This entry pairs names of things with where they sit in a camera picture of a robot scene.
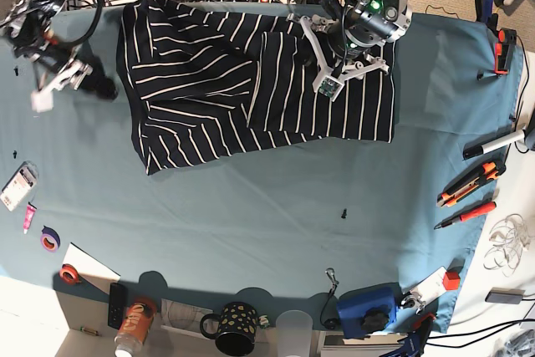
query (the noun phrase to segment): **orange box cutter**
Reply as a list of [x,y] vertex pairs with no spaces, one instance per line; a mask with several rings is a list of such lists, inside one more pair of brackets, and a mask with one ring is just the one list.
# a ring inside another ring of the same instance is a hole
[[478,188],[496,180],[506,170],[505,164],[500,160],[488,161],[472,169],[459,181],[448,187],[436,200],[439,207],[451,207],[463,198],[472,194]]

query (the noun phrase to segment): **black and white striped shirt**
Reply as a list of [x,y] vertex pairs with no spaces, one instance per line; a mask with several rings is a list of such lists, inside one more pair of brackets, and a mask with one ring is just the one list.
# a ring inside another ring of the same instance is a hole
[[[373,50],[392,67],[393,45]],[[171,0],[127,5],[117,70],[146,173],[325,136],[390,142],[391,76],[353,79],[330,102],[312,89],[317,67],[303,65],[310,51],[285,18],[205,13]]]

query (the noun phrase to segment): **coffee mug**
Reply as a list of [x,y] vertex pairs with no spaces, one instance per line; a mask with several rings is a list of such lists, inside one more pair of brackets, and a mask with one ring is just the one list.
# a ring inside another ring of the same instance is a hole
[[[204,329],[208,319],[216,320],[217,331],[209,334]],[[201,319],[201,333],[216,341],[216,347],[231,357],[243,357],[254,350],[257,334],[257,311],[246,303],[234,302],[223,307],[221,314],[207,314]]]

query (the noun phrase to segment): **mug handle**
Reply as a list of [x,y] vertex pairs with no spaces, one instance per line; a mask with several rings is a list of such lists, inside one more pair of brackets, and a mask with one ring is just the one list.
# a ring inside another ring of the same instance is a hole
[[204,329],[204,323],[208,320],[208,319],[213,319],[217,322],[221,321],[221,315],[219,314],[206,314],[204,317],[201,318],[201,322],[199,323],[199,329],[201,330],[201,333],[202,335],[205,337],[205,338],[208,338],[208,339],[216,339],[217,338],[217,334],[209,334],[208,332],[206,332],[206,330]]

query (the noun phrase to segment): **red box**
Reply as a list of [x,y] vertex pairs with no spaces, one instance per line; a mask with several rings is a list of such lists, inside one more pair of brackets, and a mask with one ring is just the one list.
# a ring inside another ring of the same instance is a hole
[[454,271],[446,272],[446,275],[444,275],[444,278],[442,279],[442,284],[447,291],[457,290],[461,285],[459,273]]

